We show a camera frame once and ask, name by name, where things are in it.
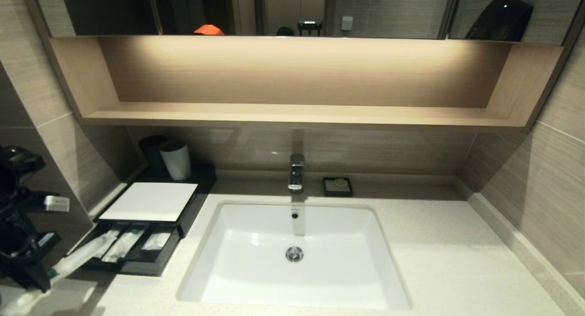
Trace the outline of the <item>small clear toiletry packet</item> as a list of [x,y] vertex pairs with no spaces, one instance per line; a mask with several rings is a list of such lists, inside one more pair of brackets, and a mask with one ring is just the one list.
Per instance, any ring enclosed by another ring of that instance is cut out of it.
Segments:
[[143,229],[130,229],[130,231],[123,233],[102,256],[102,262],[115,263],[120,258],[124,258],[143,233]]
[[29,312],[31,312],[32,308],[38,302],[51,295],[53,285],[71,275],[90,260],[90,258],[94,257],[97,252],[102,251],[106,247],[110,247],[115,239],[117,239],[116,235],[104,233],[100,237],[86,243],[69,256],[62,258],[41,276],[42,280],[48,281],[48,288],[27,289],[19,297],[0,307],[0,316],[28,316]]

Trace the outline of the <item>black amenity box drawer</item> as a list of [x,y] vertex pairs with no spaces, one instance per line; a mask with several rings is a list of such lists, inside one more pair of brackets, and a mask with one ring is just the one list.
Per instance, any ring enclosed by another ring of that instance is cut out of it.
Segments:
[[[77,249],[92,241],[92,239],[100,237],[105,233],[113,233],[118,239],[123,233],[130,231],[130,229],[143,229],[144,233],[124,258],[120,258],[115,263],[102,262],[101,258],[109,250],[110,246],[90,258],[82,268],[117,274],[160,277],[182,239],[181,230],[174,224],[165,224],[162,222],[100,221],[71,251],[67,252],[67,255],[77,251]],[[141,251],[141,247],[145,241],[150,235],[156,232],[171,233],[171,237],[163,249],[161,251]]]

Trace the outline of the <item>grey plastic cup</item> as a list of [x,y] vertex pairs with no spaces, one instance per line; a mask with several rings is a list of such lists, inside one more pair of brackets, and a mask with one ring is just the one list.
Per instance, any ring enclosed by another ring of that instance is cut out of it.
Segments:
[[167,140],[159,145],[159,153],[173,180],[183,181],[191,177],[191,162],[185,141]]

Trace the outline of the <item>black amenity box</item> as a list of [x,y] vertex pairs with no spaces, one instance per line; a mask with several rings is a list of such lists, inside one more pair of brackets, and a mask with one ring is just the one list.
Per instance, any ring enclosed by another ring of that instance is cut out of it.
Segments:
[[216,181],[211,164],[193,164],[191,176],[182,181],[146,169],[98,212],[94,221],[172,225],[184,238]]

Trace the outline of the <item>small white wrapped packet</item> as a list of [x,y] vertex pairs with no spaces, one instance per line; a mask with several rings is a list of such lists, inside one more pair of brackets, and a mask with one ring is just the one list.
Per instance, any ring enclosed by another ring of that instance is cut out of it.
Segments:
[[141,247],[141,251],[161,251],[169,238],[170,232],[156,232],[149,236]]

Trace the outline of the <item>black cylindrical cup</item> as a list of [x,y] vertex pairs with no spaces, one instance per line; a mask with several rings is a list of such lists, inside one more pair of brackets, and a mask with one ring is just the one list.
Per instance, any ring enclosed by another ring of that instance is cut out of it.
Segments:
[[138,146],[144,154],[149,169],[153,170],[161,176],[167,175],[168,172],[160,154],[159,147],[167,140],[168,138],[165,135],[152,135],[142,138],[138,142]]

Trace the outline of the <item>mirror cabinet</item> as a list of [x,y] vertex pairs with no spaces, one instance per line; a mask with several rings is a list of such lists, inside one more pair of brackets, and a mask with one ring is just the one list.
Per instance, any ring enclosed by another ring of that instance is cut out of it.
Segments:
[[[36,0],[52,37],[226,35],[466,40],[492,0]],[[522,0],[520,43],[560,46],[585,0]]]

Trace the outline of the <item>white sink basin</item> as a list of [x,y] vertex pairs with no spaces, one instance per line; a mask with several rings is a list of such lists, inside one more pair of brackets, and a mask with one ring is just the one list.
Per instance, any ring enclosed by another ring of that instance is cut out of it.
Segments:
[[[291,263],[289,247],[304,251]],[[221,202],[178,291],[192,303],[412,309],[369,205]]]

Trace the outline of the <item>chrome faucet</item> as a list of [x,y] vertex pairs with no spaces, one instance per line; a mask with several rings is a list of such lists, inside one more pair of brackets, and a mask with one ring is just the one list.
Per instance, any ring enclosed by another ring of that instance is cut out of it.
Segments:
[[288,190],[296,195],[303,192],[303,172],[305,168],[305,157],[303,154],[294,153],[290,156],[290,176]]

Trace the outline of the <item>black soap dish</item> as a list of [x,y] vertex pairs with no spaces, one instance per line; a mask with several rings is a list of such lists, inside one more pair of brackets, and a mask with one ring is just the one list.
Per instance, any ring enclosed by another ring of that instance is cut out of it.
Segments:
[[[349,189],[346,190],[338,190],[334,186],[334,179],[336,178],[344,178],[349,181]],[[352,197],[353,196],[353,189],[351,186],[351,182],[349,178],[346,177],[324,177],[323,178],[323,189],[324,195],[329,197]]]

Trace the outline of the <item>glossy black dome object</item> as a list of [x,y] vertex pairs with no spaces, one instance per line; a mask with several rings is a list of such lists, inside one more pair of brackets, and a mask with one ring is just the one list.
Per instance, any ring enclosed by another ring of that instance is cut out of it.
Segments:
[[474,21],[465,39],[520,42],[534,7],[522,0],[492,0]]

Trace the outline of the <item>light wooden wall shelf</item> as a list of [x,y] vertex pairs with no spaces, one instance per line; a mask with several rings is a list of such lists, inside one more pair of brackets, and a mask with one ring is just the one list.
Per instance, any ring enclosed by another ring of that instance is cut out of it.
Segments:
[[308,37],[50,38],[91,125],[526,132],[570,46]]

